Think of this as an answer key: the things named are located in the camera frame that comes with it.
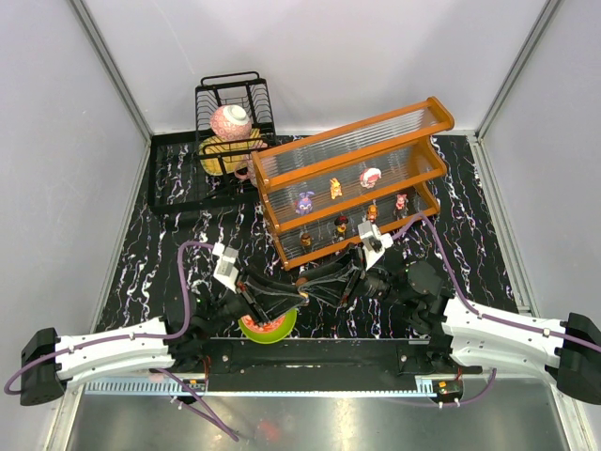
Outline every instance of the figurine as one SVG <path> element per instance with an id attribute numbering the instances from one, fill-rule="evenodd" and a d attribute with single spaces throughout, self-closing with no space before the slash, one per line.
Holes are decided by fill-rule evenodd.
<path id="1" fill-rule="evenodd" d="M 397 211 L 403 211 L 407 208 L 407 195 L 406 194 L 397 194 L 396 195 L 396 204 L 394 205 Z"/>
<path id="2" fill-rule="evenodd" d="M 306 193 L 299 194 L 299 201 L 297 202 L 296 212 L 300 216 L 304 216 L 307 213 L 310 213 L 313 210 L 313 202 L 311 201 L 311 196 L 316 195 L 313 191 L 307 191 Z"/>
<path id="3" fill-rule="evenodd" d="M 332 200 L 338 197 L 339 195 L 342 195 L 342 186 L 336 178 L 330 179 L 330 194 Z"/>
<path id="4" fill-rule="evenodd" d="M 378 207 L 376 207 L 376 204 L 372 204 L 369 207 L 367 207 L 367 221 L 374 223 L 377 217 Z"/>
<path id="5" fill-rule="evenodd" d="M 361 186 L 363 188 L 373 188 L 376 186 L 376 182 L 381 177 L 382 171 L 376 167 L 368 167 L 362 172 L 361 176 L 359 177 L 359 181 L 361 182 Z"/>
<path id="6" fill-rule="evenodd" d="M 309 247 L 313 241 L 311 240 L 311 235 L 307 232 L 304 232 L 300 235 L 300 244 L 304 247 Z"/>
<path id="7" fill-rule="evenodd" d="M 334 220 L 336 226 L 336 233 L 338 237 L 343 238 L 347 233 L 348 218 L 346 216 L 338 216 Z"/>
<path id="8" fill-rule="evenodd" d="M 244 108 L 239 105 L 224 105 L 215 110 L 215 113 L 210 118 L 210 128 L 215 133 L 215 136 L 205 139 L 199 146 L 198 153 L 200 155 L 208 155 L 215 153 L 225 153 L 234 150 L 248 150 L 265 148 L 267 146 L 261 140 L 261 131 L 253 129 L 253 124 L 246 114 Z M 219 165 L 217 158 L 207 158 L 200 161 L 203 169 L 210 176 L 222 176 L 223 171 Z M 225 172 L 228 174 L 237 173 L 244 167 L 249 170 L 253 163 L 248 159 L 248 155 L 234 155 L 231 157 L 223 157 L 223 165 Z M 250 179 L 253 182 L 253 177 L 243 177 L 240 174 L 235 174 L 238 179 Z"/>

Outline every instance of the black wire basket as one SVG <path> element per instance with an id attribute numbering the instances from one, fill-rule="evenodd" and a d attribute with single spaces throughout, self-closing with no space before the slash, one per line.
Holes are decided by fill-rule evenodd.
<path id="1" fill-rule="evenodd" d="M 148 178 L 148 205 L 152 212 L 174 219 L 183 212 L 232 207 L 258 201 L 258 191 L 249 180 L 240 180 L 226 167 L 240 156 L 276 145 L 267 81 L 258 72 L 240 72 L 205 77 L 195 90 L 196 130 L 152 137 Z M 199 147 L 215 135 L 210 118 L 222 105 L 239 105 L 259 136 L 220 142 L 220 153 L 201 153 Z M 207 171 L 219 167 L 221 174 Z"/>

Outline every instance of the pink bowl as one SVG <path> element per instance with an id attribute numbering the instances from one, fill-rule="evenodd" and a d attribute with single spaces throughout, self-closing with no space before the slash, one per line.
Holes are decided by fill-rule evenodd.
<path id="1" fill-rule="evenodd" d="M 252 127 L 246 111 L 238 105 L 220 106 L 210 118 L 210 128 L 224 141 L 247 139 Z"/>

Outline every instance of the green bowl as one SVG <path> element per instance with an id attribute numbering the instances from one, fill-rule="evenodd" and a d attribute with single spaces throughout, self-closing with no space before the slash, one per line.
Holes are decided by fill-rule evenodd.
<path id="1" fill-rule="evenodd" d="M 259 343 L 261 345 L 271 345 L 289 336 L 292 332 L 292 329 L 294 329 L 294 324 L 296 322 L 297 309 L 295 308 L 284 315 L 284 322 L 282 322 L 282 324 L 280 324 L 280 326 L 274 331 L 265 333 L 251 331 L 242 322 L 242 319 L 238 320 L 238 325 L 240 326 L 240 329 L 244 332 L 244 334 L 249 338 L 249 340 L 252 340 L 255 343 Z"/>

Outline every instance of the purple cable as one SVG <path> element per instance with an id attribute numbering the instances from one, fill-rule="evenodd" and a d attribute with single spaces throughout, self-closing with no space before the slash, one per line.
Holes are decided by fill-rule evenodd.
<path id="1" fill-rule="evenodd" d="M 207 412 L 210 413 L 210 415 L 212 416 L 211 419 L 214 419 L 214 422 L 211 421 L 211 423 L 213 425 L 215 425 L 217 428 L 221 429 L 223 432 L 225 432 L 227 435 L 229 435 L 232 440 L 234 442 L 239 441 L 238 435 L 236 435 L 234 433 L 234 431 L 232 429 L 230 429 L 223 421 L 222 419 L 217 415 L 217 413 L 215 413 L 214 410 L 212 410 L 210 408 L 210 406 L 205 402 L 205 400 L 203 398 L 201 398 L 198 394 L 196 394 L 196 392 L 190 388 L 188 385 L 186 385 L 178 376 L 176 376 L 175 374 L 173 374 L 171 371 L 168 371 L 166 369 L 162 369 L 162 368 L 158 368 L 159 371 L 161 371 L 162 374 L 165 374 L 167 376 L 169 376 L 171 379 L 173 379 L 175 382 L 177 382 L 181 388 L 183 388 L 185 391 L 187 391 L 190 395 L 192 395 L 192 397 L 194 399 L 196 399 L 196 401 L 198 401 L 198 403 L 203 406 L 205 409 L 207 409 Z M 198 411 L 197 409 L 188 406 L 189 409 L 192 412 L 196 413 L 197 415 L 200 415 L 201 417 L 205 418 L 205 419 L 209 419 L 210 417 L 208 417 L 208 415 L 206 415 L 205 413 L 202 413 L 200 411 Z"/>
<path id="2" fill-rule="evenodd" d="M 471 311 L 471 313 L 473 313 L 474 315 L 477 315 L 478 317 L 481 317 L 483 319 L 489 319 L 491 321 L 498 322 L 499 324 L 504 324 L 506 326 L 516 327 L 518 329 L 522 329 L 524 331 L 533 332 L 535 334 L 543 334 L 545 332 L 544 329 L 541 329 L 540 327 L 534 327 L 534 326 L 529 326 L 529 325 L 526 325 L 526 324 L 520 324 L 520 323 L 517 323 L 517 322 L 513 322 L 511 320 L 508 320 L 508 319 L 502 319 L 502 318 L 494 317 L 492 315 L 488 315 L 487 313 L 484 313 L 483 315 L 481 315 L 480 312 L 478 311 L 478 309 L 476 309 L 470 303 L 470 301 L 468 301 L 468 299 L 466 298 L 466 296 L 463 294 L 463 291 L 461 291 L 461 287 L 459 286 L 459 283 L 457 282 L 457 278 L 455 277 L 455 273 L 451 269 L 451 263 L 449 263 L 449 259 L 447 258 L 446 254 L 444 252 L 444 249 L 442 247 L 442 241 L 440 240 L 439 234 L 436 231 L 436 228 L 434 227 L 434 225 L 432 224 L 432 222 L 421 211 L 418 212 L 418 213 L 416 213 L 415 215 L 413 215 L 413 217 L 411 217 L 411 219 L 409 220 L 409 222 L 406 223 L 405 225 L 403 225 L 403 227 L 398 232 L 396 232 L 393 235 L 393 241 L 395 241 L 398 238 L 400 238 L 403 235 L 405 235 L 405 233 L 413 225 L 413 223 L 415 223 L 416 221 L 418 221 L 420 219 L 422 219 L 425 222 L 425 224 L 428 226 L 428 228 L 432 232 L 432 235 L 434 236 L 434 241 L 436 242 L 436 245 L 438 246 L 439 251 L 440 251 L 440 255 L 442 256 L 442 262 L 444 263 L 444 266 L 445 266 L 445 268 L 447 270 L 447 273 L 449 273 L 449 277 L 451 278 L 451 282 L 453 282 L 453 286 L 455 287 L 455 291 L 457 292 L 457 296 L 459 297 L 459 299 L 461 300 L 461 302 L 466 306 L 466 308 L 469 311 Z M 584 346 L 585 348 L 589 348 L 591 350 L 595 350 L 597 352 L 601 352 L 601 346 L 595 345 L 594 343 L 591 343 L 589 341 L 583 340 L 581 338 L 577 338 L 575 336 L 568 335 L 568 334 L 562 334 L 560 332 L 555 332 L 555 331 L 551 331 L 550 334 L 552 336 L 557 337 L 557 338 L 562 338 L 563 340 L 571 341 L 572 343 L 576 343 L 576 344 L 578 344 L 580 346 Z"/>
<path id="3" fill-rule="evenodd" d="M 470 399 L 466 399 L 465 401 L 460 401 L 459 405 L 449 402 L 449 403 L 442 404 L 442 407 L 443 408 L 461 407 L 461 406 L 467 406 L 467 405 L 473 404 L 474 402 L 478 402 L 480 399 L 485 397 L 486 394 L 492 389 L 492 386 L 495 384 L 496 378 L 497 378 L 497 368 L 492 368 L 492 371 L 490 372 L 490 377 L 488 378 L 488 382 L 486 383 L 486 387 L 482 390 L 482 392 L 480 392 L 475 397 L 471 397 Z M 433 404 L 431 402 L 428 402 L 427 404 L 425 404 L 425 403 L 423 404 L 421 402 L 405 401 L 404 399 L 403 400 L 395 399 L 394 402 L 396 404 L 402 404 L 404 406 L 411 406 L 411 407 L 435 407 L 437 409 L 440 408 L 439 404 Z"/>
<path id="4" fill-rule="evenodd" d="M 179 331 L 177 331 L 174 334 L 166 334 L 166 335 L 163 335 L 163 334 L 134 334 L 134 338 L 162 338 L 165 340 L 173 340 L 176 338 L 180 338 L 182 335 L 184 335 L 186 333 L 186 330 L 188 329 L 188 326 L 190 325 L 190 299 L 189 299 L 188 290 L 187 290 L 188 284 L 186 284 L 186 276 L 184 273 L 183 255 L 184 255 L 184 251 L 191 246 L 204 247 L 209 250 L 211 250 L 213 248 L 212 244 L 208 244 L 206 242 L 186 241 L 183 244 L 181 244 L 179 246 L 179 249 L 177 250 L 177 270 L 179 271 L 179 283 L 181 284 L 181 293 L 182 293 L 183 300 L 184 300 L 184 323 L 181 326 L 181 329 L 179 329 Z M 87 341 L 80 345 L 75 345 L 73 351 L 82 350 L 83 348 L 87 348 L 87 347 L 93 346 L 93 345 L 98 345 L 100 343 L 109 343 L 111 341 L 125 340 L 125 339 L 130 340 L 131 337 L 129 335 L 116 335 L 116 336 L 108 336 L 105 338 L 98 338 L 96 340 Z M 70 352 L 69 349 L 58 350 L 55 352 L 51 352 L 50 354 L 42 355 L 38 359 L 29 362 L 27 365 L 25 365 L 21 369 L 19 369 L 19 371 L 17 371 L 15 374 L 13 374 L 12 377 L 10 377 L 10 379 L 8 379 L 7 383 L 4 385 L 4 393 L 7 395 L 20 395 L 21 390 L 10 389 L 10 385 L 12 385 L 13 382 L 15 382 L 17 379 L 19 379 L 22 374 L 29 371 L 34 366 L 39 365 L 43 362 L 46 362 L 47 360 L 58 357 L 59 355 L 66 354 L 68 352 Z"/>

